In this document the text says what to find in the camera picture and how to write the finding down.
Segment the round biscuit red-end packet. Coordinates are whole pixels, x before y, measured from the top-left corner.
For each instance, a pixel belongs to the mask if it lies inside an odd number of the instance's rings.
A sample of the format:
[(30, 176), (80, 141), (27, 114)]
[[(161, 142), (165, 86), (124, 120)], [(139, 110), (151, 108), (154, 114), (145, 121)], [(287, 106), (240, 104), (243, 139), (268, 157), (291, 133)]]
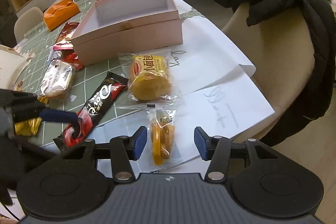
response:
[(64, 100), (72, 87), (75, 69), (60, 60), (52, 60), (40, 84), (38, 98)]

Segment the small bread yellow wrapper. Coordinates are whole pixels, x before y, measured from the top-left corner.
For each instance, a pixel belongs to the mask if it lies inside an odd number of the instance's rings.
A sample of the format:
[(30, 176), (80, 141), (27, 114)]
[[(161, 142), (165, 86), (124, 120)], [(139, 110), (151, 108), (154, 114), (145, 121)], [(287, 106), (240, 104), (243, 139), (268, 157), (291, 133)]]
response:
[(126, 78), (126, 94), (116, 103), (120, 109), (166, 107), (181, 97), (171, 75), (170, 51), (119, 53), (118, 60)]

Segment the black red chocolate bar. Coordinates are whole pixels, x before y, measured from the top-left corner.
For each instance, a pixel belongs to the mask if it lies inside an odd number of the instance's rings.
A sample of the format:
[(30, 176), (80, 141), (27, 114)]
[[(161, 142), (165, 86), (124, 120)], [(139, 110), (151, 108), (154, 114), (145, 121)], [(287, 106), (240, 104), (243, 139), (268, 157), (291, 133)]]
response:
[(58, 149), (64, 151), (86, 139), (112, 107), (115, 100), (125, 90), (127, 83), (127, 78), (113, 72), (107, 72), (102, 83), (77, 113), (81, 120), (80, 128), (76, 129), (73, 124), (69, 124), (54, 139), (54, 143)]

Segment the red spicy snack pouch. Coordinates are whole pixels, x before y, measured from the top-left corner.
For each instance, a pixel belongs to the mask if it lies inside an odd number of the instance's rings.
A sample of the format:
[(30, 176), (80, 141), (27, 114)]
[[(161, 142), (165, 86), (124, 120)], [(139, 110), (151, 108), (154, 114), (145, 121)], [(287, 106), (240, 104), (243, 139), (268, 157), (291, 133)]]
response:
[(62, 30), (60, 31), (55, 44), (57, 43), (70, 43), (72, 35), (76, 31), (79, 23), (78, 22), (67, 22)]

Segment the gold foil candy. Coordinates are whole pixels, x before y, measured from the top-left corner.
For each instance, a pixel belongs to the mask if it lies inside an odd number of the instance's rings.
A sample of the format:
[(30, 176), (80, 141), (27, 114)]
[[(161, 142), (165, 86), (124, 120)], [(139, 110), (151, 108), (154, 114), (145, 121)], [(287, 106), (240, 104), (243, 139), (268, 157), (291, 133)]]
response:
[(35, 136), (38, 133), (41, 122), (42, 119), (40, 117), (18, 122), (14, 125), (15, 134), (23, 136)]

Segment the orange cracker clear packet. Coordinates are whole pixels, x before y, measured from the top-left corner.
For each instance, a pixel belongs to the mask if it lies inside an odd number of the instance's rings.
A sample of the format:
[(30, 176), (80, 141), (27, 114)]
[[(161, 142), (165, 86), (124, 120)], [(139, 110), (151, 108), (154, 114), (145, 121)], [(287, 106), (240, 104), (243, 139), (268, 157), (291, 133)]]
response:
[(182, 162), (175, 143), (175, 114), (175, 105), (157, 105), (147, 110), (151, 173), (162, 172)]

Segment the red flat sachet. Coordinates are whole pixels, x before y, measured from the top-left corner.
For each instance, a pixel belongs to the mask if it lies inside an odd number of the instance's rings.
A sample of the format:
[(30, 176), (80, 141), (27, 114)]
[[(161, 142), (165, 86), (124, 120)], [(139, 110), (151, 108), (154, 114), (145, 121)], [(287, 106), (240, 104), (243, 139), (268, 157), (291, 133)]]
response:
[(83, 64), (79, 60), (74, 46), (70, 42), (58, 42), (52, 47), (52, 59), (63, 61), (71, 65), (76, 71), (83, 68)]

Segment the cream cloth bag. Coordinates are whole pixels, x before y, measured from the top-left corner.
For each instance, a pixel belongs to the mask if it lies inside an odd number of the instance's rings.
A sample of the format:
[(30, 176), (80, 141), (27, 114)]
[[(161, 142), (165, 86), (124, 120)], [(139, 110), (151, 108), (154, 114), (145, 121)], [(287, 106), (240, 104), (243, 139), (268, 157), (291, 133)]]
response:
[(35, 57), (35, 53), (20, 54), (15, 49), (1, 45), (0, 88), (12, 89), (18, 77)]

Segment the beige dining chair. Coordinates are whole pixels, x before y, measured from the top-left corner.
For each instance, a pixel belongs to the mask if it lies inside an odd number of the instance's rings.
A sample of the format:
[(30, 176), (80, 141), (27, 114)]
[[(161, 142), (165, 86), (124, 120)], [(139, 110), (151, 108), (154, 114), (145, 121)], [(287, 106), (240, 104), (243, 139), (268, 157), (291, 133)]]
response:
[(38, 7), (32, 7), (24, 12), (14, 25), (14, 35), (17, 44), (25, 38), (25, 34), (43, 21), (43, 12)]

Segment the orange tissue box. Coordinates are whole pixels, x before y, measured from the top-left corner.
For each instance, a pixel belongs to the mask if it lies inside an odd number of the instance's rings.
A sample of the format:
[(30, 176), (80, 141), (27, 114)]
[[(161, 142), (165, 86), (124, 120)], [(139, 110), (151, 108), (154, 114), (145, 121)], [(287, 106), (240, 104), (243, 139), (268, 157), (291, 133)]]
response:
[(79, 12), (80, 9), (73, 0), (62, 0), (44, 12), (43, 20), (49, 31), (53, 31)]

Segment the pink open gift box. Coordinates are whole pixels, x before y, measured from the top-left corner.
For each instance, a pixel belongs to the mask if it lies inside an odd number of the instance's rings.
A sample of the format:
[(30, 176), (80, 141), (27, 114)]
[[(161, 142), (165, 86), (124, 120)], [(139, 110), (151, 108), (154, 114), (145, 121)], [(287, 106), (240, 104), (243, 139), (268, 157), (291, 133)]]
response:
[(76, 28), (71, 43), (83, 65), (183, 43), (173, 0), (99, 0)]

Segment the black jacket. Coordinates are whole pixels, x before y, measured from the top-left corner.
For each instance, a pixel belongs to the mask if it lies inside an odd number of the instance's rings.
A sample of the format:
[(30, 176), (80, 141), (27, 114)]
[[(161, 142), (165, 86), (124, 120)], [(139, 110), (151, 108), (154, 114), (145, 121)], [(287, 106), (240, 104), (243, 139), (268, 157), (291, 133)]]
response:
[(274, 114), (248, 130), (274, 146), (326, 113), (335, 78), (335, 17), (327, 0), (231, 0), (224, 33), (248, 57)]

